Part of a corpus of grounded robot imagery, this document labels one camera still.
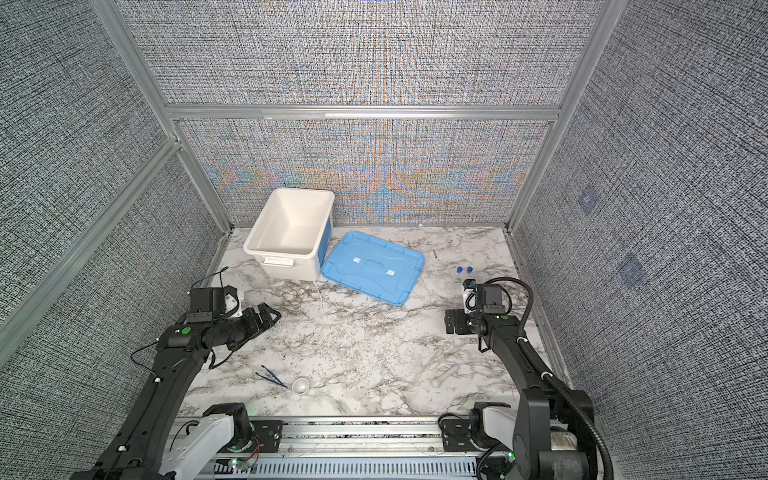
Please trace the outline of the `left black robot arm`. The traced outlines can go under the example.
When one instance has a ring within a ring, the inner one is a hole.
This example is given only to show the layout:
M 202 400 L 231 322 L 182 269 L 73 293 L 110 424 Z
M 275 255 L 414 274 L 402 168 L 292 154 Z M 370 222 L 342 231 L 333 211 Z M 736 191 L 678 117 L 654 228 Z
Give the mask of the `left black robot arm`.
M 281 319 L 266 303 L 241 309 L 233 286 L 189 292 L 190 306 L 154 346 L 149 376 L 126 420 L 94 465 L 75 479 L 194 479 L 222 449 L 251 445 L 253 429 L 241 403 L 205 411 L 190 434 L 174 447 L 166 441 L 192 381 L 217 347 L 234 353 Z

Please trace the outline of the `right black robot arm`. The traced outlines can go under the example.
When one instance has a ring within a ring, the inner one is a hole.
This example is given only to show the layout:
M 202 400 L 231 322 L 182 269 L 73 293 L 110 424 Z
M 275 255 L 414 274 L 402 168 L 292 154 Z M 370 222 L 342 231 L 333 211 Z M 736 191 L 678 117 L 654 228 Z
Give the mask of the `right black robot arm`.
M 509 276 L 466 279 L 462 289 L 463 307 L 445 313 L 446 332 L 475 336 L 479 352 L 498 357 L 518 391 L 515 407 L 478 402 L 470 411 L 469 437 L 482 451 L 476 477 L 614 478 L 591 398 L 560 379 L 528 338 L 533 289 Z

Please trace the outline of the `blue plastic lid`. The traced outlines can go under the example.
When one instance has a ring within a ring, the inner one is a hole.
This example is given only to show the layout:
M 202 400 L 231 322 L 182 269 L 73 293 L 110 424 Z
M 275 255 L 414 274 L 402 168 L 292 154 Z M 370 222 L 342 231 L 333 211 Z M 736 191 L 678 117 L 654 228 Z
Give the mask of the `blue plastic lid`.
M 394 306 L 409 299 L 425 264 L 414 250 L 352 231 L 331 252 L 322 275 L 344 287 Z

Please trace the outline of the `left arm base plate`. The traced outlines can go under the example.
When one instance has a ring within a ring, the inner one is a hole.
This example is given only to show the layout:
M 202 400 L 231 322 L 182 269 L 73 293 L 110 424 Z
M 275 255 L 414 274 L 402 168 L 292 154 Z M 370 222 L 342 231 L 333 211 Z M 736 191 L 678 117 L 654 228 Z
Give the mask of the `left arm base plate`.
M 235 439 L 221 447 L 218 454 L 246 455 L 256 451 L 277 453 L 284 422 L 281 420 L 251 420 L 250 429 L 237 432 Z

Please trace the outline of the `small clear round dish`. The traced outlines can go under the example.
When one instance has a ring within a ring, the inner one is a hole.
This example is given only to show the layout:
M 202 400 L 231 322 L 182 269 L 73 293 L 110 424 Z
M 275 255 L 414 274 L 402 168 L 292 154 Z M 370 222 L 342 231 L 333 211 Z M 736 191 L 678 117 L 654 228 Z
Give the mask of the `small clear round dish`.
M 306 377 L 298 377 L 294 380 L 291 386 L 293 393 L 297 395 L 305 395 L 311 389 L 311 381 Z

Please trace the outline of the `white plastic bin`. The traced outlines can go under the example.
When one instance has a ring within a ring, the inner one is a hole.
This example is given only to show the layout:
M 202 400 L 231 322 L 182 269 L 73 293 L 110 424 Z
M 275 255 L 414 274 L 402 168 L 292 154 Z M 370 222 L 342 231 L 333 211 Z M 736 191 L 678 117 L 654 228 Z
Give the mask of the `white plastic bin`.
M 335 194 L 328 190 L 274 190 L 243 251 L 271 278 L 318 280 L 333 230 L 334 201 Z

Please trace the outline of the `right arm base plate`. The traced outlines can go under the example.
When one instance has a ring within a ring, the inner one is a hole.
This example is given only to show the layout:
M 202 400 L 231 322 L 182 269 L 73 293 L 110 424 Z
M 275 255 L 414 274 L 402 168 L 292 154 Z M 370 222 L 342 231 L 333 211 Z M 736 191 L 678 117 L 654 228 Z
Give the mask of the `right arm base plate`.
M 437 426 L 446 452 L 485 452 L 493 447 L 501 452 L 513 450 L 514 420 L 447 413 L 438 417 Z

